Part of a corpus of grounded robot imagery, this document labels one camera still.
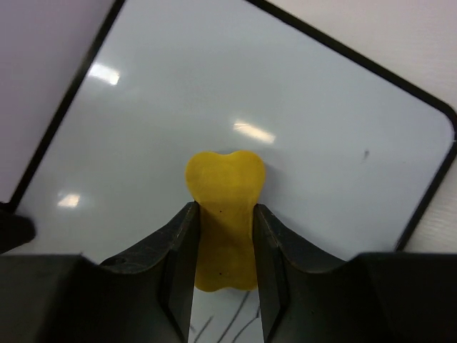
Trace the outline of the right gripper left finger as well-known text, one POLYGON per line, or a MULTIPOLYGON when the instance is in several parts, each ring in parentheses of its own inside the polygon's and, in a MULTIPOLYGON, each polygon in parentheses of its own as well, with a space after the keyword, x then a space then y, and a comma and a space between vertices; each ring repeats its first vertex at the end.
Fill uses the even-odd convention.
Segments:
POLYGON ((3 342, 185 342, 199 206, 95 264, 76 254, 1 257, 3 342))

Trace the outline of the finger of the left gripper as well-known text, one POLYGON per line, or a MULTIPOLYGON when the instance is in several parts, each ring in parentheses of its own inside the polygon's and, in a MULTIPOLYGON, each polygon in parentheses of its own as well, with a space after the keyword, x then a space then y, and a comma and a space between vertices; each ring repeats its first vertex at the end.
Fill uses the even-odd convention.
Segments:
POLYGON ((1 204, 0 253, 4 254, 32 241, 36 236, 34 223, 26 217, 8 212, 1 204))

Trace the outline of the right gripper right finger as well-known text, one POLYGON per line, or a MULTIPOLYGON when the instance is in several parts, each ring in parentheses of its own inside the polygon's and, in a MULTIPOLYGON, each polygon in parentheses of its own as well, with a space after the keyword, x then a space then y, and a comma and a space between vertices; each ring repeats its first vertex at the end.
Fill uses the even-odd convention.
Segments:
POLYGON ((253 212, 266 342, 454 342, 456 256, 370 252, 343 261, 253 212))

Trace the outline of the black framed small whiteboard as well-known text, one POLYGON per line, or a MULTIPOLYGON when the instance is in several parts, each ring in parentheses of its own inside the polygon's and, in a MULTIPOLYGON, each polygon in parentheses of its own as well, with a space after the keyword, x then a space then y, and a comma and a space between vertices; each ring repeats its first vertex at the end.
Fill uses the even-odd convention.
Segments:
MULTIPOLYGON (((9 204, 36 241, 7 255, 100 264, 197 203, 194 155, 241 150, 266 169, 256 206, 318 248, 410 253, 456 113, 267 1, 117 1, 9 204)), ((266 342, 258 280, 195 277, 185 342, 266 342)))

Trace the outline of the yellow bone shaped eraser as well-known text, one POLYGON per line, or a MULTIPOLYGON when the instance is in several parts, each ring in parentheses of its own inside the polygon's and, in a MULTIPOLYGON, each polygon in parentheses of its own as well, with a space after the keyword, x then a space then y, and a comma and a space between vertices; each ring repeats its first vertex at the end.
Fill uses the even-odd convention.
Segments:
POLYGON ((266 179, 262 159, 252 151, 203 151, 189 160, 185 177, 199 204, 196 288, 204 292, 255 289, 253 209, 266 179))

